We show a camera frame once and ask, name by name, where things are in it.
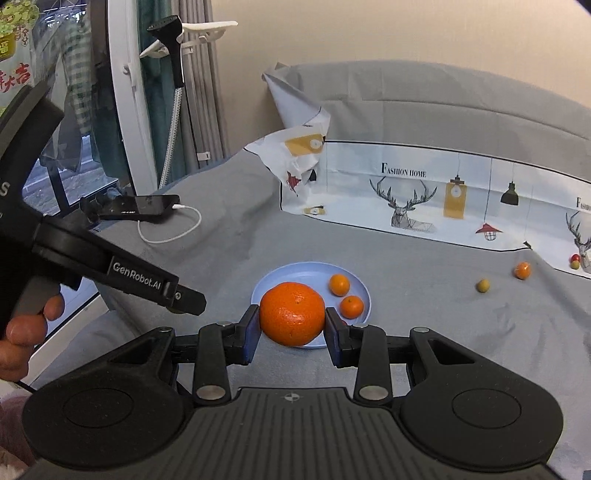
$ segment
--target red lamp illustration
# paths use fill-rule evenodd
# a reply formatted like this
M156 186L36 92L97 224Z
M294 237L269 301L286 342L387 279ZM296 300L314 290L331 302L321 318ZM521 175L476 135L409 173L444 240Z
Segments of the red lamp illustration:
M488 195L486 196L486 207L484 209L484 219L482 221L482 227L476 231L476 233L484 233L484 238L488 241L496 239L496 234L502 233L498 228L493 227L489 223L486 223L486 213L488 211L488 201L491 198L491 179L492 179L492 158L491 158L491 177L488 180Z

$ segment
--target yellow fruit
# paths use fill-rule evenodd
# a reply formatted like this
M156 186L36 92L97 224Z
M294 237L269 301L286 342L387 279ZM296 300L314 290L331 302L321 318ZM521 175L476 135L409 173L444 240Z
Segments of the yellow fruit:
M476 289L480 293L486 293L488 289L491 287L491 282L488 281L488 278L483 278L476 284Z

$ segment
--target blue plate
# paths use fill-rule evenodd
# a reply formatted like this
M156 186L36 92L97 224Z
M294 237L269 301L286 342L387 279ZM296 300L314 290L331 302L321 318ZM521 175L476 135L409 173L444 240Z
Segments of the blue plate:
M336 267L335 265L330 265L328 263L292 263L269 272L258 284L256 284L256 287L252 292L251 303L259 305L262 296L267 293L268 290L285 281L295 281L298 283L303 283L304 285L308 285L309 287L316 290L324 299L324 304L327 308L334 307L337 309L337 311L339 311L339 304L343 299L342 297L333 295L329 290L329 280L336 273L341 273L347 276L351 282L351 289L347 295L357 295L361 300L363 300L363 304L365 305L365 309L359 317L354 320L343 320L345 320L349 325L367 323L369 319L369 312L371 311L371 298L369 296L367 287L351 272L345 270L344 268ZM326 342L324 341L324 334L321 333L318 335L318 337L301 348L323 348L325 346Z

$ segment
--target white charging cable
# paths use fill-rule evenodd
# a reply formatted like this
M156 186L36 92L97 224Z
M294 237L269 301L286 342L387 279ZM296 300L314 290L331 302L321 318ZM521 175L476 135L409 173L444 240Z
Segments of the white charging cable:
M197 223L195 223L195 225L193 225L189 230L187 230L184 233L181 233L180 235L174 236L172 238L167 238L166 240L148 240L146 237L144 237L144 234L142 233L141 228L139 227L140 225L140 221L138 220L138 233L139 233L139 237L146 242L147 244L150 245L161 245L161 244L167 244L169 242L174 242L175 240L178 240L179 238L184 237L185 235L190 234L191 232L193 232L199 225L201 225L201 220L203 219L203 217L201 216L201 212L199 210L197 210L195 207L191 207L189 205L173 205L173 210L181 210L187 208L189 210L194 211L197 215L199 215L199 220L197 220Z

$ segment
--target orange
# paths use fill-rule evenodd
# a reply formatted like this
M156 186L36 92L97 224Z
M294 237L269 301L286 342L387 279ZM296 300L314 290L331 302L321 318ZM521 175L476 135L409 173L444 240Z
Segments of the orange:
M341 273L337 273L330 278L329 289L337 297L344 297L349 293L351 282Z
M531 275L531 266L527 262L521 262L519 265L515 267L513 273L520 280L525 280L527 277Z
M346 319L352 320L363 313L363 300L355 295L345 297L340 303L340 314Z
M261 330L286 346L311 342L324 329L324 300L307 285L280 283L261 299Z

